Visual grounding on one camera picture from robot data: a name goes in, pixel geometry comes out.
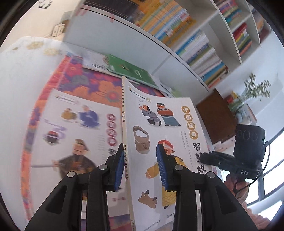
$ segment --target white bookshelf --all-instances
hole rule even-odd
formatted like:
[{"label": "white bookshelf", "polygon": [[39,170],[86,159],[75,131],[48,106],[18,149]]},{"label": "white bookshelf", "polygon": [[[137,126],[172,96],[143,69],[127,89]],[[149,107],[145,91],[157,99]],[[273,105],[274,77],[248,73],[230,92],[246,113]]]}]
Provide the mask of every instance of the white bookshelf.
[{"label": "white bookshelf", "polygon": [[[176,0],[176,2],[187,9],[196,23],[171,48],[129,21],[85,5],[81,8],[88,11],[83,16],[73,16],[64,41],[99,53],[111,53],[131,62],[159,77],[162,83],[180,89],[184,96],[193,97],[194,101],[198,102],[208,95],[211,89],[209,90],[175,51],[201,29],[232,73],[260,46],[260,39],[253,15],[245,0],[236,0],[242,12],[232,25],[227,24],[213,0]],[[232,33],[244,22],[248,25],[247,32],[252,39],[252,46],[241,57]],[[182,71],[175,75],[171,70]]]}]

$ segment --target blue robe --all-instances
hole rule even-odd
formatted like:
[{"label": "blue robe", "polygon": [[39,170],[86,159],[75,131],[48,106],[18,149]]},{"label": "blue robe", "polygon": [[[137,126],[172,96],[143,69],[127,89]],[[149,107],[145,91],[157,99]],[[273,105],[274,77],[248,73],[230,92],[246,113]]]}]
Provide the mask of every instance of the blue robe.
[{"label": "blue robe", "polygon": [[88,112],[79,112],[80,120],[83,121],[82,125],[86,127],[96,127],[98,123],[98,115],[94,111],[89,110]]}]

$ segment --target brown wooden cabinet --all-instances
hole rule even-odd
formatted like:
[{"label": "brown wooden cabinet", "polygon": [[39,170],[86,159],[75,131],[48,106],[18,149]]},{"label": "brown wooden cabinet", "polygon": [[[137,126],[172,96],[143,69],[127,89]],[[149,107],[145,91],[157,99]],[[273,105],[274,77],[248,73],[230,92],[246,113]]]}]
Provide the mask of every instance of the brown wooden cabinet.
[{"label": "brown wooden cabinet", "polygon": [[237,120],[216,89],[196,107],[213,144],[235,135]]}]

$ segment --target yellow robe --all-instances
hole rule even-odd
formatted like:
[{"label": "yellow robe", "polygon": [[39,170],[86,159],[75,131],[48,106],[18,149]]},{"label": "yellow robe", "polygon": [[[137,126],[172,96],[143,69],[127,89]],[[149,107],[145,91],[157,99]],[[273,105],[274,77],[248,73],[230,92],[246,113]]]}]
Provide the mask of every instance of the yellow robe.
[{"label": "yellow robe", "polygon": [[[185,163],[182,161],[181,158],[175,157],[175,160],[177,164],[180,164],[182,166],[185,166]],[[150,167],[147,169],[147,172],[149,173],[151,178],[156,177],[160,172],[159,172],[159,166],[158,163],[156,163],[154,166]],[[162,187],[162,206],[169,206],[171,204],[174,204],[176,202],[176,192],[167,192],[164,188]]]}]

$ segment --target children's book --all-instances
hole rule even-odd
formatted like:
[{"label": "children's book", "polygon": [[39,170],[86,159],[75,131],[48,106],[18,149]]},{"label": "children's book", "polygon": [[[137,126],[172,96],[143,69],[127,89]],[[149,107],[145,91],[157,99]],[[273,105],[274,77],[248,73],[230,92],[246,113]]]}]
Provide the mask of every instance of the children's book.
[{"label": "children's book", "polygon": [[[78,98],[55,89],[42,113],[31,159],[30,188],[34,213],[69,172],[91,172],[122,143],[119,108]],[[86,217],[86,192],[82,218]],[[128,214],[125,179],[107,192],[109,216]]]},{"label": "children's book", "polygon": [[144,69],[134,66],[133,64],[117,58],[113,55],[108,56],[109,70],[119,75],[125,75],[126,77],[143,83],[147,86],[153,87],[159,90],[159,87],[152,80],[151,76]]},{"label": "children's book", "polygon": [[176,192],[162,186],[156,146],[193,172],[212,167],[200,162],[208,152],[196,110],[190,98],[148,95],[122,79],[122,127],[125,176],[132,231],[154,231],[173,221]]}]

